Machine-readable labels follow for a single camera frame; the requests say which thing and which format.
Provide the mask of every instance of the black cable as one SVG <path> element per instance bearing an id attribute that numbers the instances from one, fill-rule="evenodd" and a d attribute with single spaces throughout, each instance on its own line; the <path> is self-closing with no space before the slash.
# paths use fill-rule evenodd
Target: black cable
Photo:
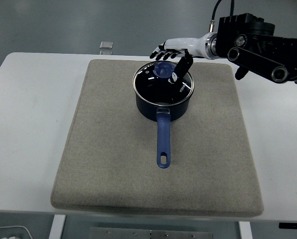
<path id="1" fill-rule="evenodd" d="M 216 5 L 214 6 L 213 12 L 212 12 L 212 17 L 211 20 L 214 20 L 214 17 L 216 15 L 217 8 L 219 6 L 219 3 L 221 0 L 218 0 Z M 233 10 L 234 10 L 234 0 L 231 0 L 231 5 L 230 5 L 230 16 L 233 16 Z"/>
<path id="2" fill-rule="evenodd" d="M 231 5 L 230 5 L 230 16 L 233 16 L 233 10 L 234 10 L 234 0 L 231 0 Z"/>
<path id="3" fill-rule="evenodd" d="M 216 3 L 216 6 L 214 6 L 211 20 L 214 20 L 214 16 L 216 15 L 216 10 L 217 10 L 217 7 L 218 7 L 218 5 L 219 5 L 220 2 L 221 2 L 221 0 L 218 0 L 218 2 Z"/>

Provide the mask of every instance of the saucepan handle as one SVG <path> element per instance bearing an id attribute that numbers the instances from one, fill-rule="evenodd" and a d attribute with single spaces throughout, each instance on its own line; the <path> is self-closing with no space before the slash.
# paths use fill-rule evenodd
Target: saucepan handle
<path id="1" fill-rule="evenodd" d="M 169 109 L 157 109 L 157 165 L 160 168 L 170 166 L 170 118 Z"/>

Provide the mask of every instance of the blue saucepan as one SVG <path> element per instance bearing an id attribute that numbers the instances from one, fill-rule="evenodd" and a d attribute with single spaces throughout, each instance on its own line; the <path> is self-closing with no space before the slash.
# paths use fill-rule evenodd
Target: blue saucepan
<path id="1" fill-rule="evenodd" d="M 160 168 L 168 168 L 171 163 L 170 122 L 186 112 L 194 91 L 191 74 L 186 70 L 180 76 L 183 71 L 178 73 L 179 64 L 150 62 L 139 68 L 133 77 L 139 111 L 157 122 L 157 165 Z M 175 83 L 169 81 L 170 77 L 176 79 Z"/>

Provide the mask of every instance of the robotic arm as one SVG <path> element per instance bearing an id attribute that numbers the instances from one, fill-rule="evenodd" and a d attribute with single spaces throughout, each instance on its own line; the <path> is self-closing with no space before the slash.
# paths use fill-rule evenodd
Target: robotic arm
<path id="1" fill-rule="evenodd" d="M 150 58 L 167 60 L 184 54 L 168 80 L 172 84 L 186 74 L 194 57 L 227 58 L 239 66 L 237 80 L 251 71 L 278 84 L 297 83 L 297 39 L 274 37 L 274 28 L 273 24 L 249 13 L 222 17 L 218 33 L 209 32 L 199 39 L 169 39 Z"/>

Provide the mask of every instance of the beige mat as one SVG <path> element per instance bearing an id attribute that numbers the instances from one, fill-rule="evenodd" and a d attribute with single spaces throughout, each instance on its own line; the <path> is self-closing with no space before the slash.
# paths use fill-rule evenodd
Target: beige mat
<path id="1" fill-rule="evenodd" d="M 146 62 L 93 60 L 51 203 L 95 212 L 241 216 L 263 204 L 230 66 L 194 63 L 195 91 L 171 123 L 171 166 L 156 164 L 157 123 L 138 111 L 132 78 Z"/>

